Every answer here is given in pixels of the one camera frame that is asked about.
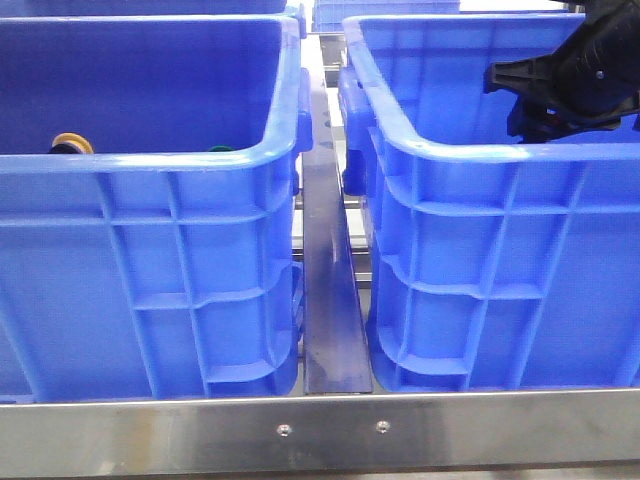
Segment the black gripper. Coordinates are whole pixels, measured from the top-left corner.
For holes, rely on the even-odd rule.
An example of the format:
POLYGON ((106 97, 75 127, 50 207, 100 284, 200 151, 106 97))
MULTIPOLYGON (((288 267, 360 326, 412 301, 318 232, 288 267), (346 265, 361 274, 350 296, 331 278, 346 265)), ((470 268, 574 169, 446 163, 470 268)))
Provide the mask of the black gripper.
POLYGON ((507 132, 523 143, 613 131, 639 115, 639 3, 581 1, 584 21, 553 53, 495 62, 484 74, 484 92, 517 95, 507 132), (563 120, 543 123, 546 112, 563 120))

